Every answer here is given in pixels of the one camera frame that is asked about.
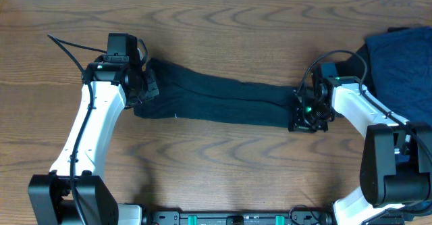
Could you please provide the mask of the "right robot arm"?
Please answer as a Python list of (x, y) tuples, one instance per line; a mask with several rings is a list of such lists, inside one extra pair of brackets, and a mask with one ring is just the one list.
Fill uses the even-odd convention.
[(306, 71), (313, 85), (296, 90), (291, 132), (327, 131), (338, 116), (364, 138), (360, 186), (335, 201), (323, 224), (403, 224), (431, 206), (431, 127), (411, 122), (377, 100), (356, 76), (340, 76), (333, 64)]

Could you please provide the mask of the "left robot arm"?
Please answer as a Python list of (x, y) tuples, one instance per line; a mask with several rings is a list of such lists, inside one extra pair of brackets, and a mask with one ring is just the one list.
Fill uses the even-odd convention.
[(104, 183), (107, 151), (120, 113), (159, 94), (155, 73), (131, 64), (90, 63), (69, 137), (28, 196), (38, 224), (150, 224), (142, 205), (118, 203)]

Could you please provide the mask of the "dark teal t-shirt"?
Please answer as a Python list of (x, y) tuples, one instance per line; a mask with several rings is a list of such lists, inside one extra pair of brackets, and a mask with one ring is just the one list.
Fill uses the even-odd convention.
[(296, 110), (295, 88), (241, 82), (194, 72), (152, 58), (159, 94), (134, 107), (141, 118), (188, 118), (287, 128)]

